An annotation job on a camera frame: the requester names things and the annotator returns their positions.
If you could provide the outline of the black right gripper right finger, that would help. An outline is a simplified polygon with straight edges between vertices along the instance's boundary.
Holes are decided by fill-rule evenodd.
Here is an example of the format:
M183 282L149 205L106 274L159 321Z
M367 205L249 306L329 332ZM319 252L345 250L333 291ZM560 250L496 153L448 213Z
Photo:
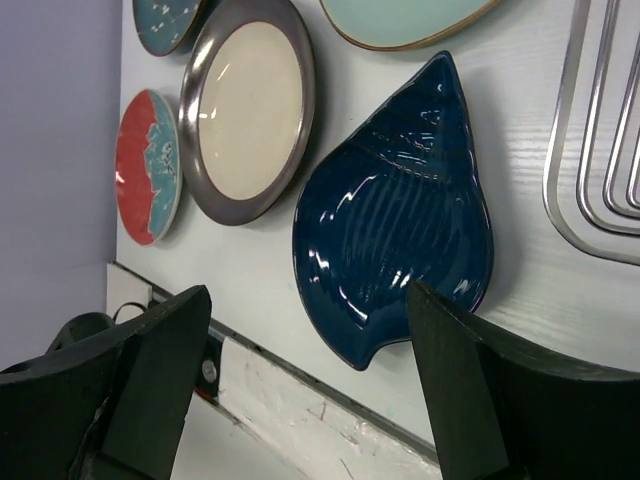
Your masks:
M442 477L500 478L509 454L477 337L455 306L421 282L409 287L407 310Z

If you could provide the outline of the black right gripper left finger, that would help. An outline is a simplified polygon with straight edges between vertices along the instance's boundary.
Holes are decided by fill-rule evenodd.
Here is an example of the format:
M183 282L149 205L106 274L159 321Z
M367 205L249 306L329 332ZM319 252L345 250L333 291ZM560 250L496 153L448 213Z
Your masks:
M101 456L168 479L208 337L211 299L197 285L115 328L126 335L101 433Z

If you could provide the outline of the navy shell-shaped dish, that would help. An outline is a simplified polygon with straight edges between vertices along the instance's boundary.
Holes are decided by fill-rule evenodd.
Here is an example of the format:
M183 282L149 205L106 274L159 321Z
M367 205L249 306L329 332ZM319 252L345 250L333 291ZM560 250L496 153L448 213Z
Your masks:
M435 54L316 166L295 209L292 260L314 329L357 371L409 339L412 282L479 307L493 233L450 52Z

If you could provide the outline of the red and teal plate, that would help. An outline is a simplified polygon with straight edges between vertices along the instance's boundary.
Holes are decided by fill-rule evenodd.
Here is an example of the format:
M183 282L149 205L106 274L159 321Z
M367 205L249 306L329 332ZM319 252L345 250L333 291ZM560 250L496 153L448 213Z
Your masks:
M134 242L151 246L171 227L183 180L174 113L159 92L143 89L128 104L114 166L123 226Z

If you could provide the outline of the cream plate with grey rim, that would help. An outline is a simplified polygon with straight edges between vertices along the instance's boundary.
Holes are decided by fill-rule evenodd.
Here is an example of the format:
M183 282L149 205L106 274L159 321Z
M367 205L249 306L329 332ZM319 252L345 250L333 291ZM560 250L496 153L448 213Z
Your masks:
M223 1L187 63L178 137L189 190L211 220L252 222L303 159L316 104L315 59L290 1Z

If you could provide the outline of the dark teal round plate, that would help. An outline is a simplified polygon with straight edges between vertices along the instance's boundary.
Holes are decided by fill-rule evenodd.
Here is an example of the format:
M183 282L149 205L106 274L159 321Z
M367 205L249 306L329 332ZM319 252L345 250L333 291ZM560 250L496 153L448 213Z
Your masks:
M144 50L154 57L166 57L191 47L209 1L133 0L131 6Z

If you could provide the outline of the light green flower plate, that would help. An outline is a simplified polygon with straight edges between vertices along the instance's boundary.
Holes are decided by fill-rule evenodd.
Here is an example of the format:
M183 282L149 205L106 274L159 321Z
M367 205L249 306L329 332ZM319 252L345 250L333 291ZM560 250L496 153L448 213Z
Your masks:
M473 0L325 0L333 28L348 42L372 51L403 51L437 43L499 5Z

